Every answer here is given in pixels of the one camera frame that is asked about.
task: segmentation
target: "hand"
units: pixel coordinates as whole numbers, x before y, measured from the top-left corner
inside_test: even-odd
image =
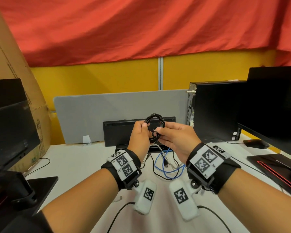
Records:
[[[134,152],[142,162],[149,151],[149,137],[152,133],[148,130],[148,125],[144,121],[136,121],[129,139],[128,149]]]
[[[201,143],[194,129],[189,125],[165,122],[165,127],[156,128],[161,134],[159,142],[171,148],[184,164],[193,149]]]

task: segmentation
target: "black computer mouse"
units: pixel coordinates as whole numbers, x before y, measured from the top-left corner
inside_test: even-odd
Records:
[[[257,148],[257,149],[267,149],[269,144],[260,139],[244,140],[244,144],[248,147]]]

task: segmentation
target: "cardboard box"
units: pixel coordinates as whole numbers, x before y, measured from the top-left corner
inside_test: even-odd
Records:
[[[24,173],[40,157],[45,155],[50,147],[50,112],[34,75],[0,14],[0,79],[5,78],[20,78],[22,80],[41,142],[10,168],[10,170]]]

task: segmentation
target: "round metal bolt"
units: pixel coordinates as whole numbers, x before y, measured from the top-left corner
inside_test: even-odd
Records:
[[[193,189],[197,189],[197,188],[199,187],[199,185],[198,185],[198,183],[197,183],[196,181],[191,180],[191,187],[192,187]]]
[[[138,180],[135,180],[134,187],[138,187],[138,186],[139,186],[139,181]]]

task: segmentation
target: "gray desk divider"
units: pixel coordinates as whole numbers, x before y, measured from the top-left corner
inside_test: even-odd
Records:
[[[103,121],[144,119],[152,113],[175,116],[186,124],[186,90],[109,93],[55,97],[54,105],[66,144],[103,141]]]

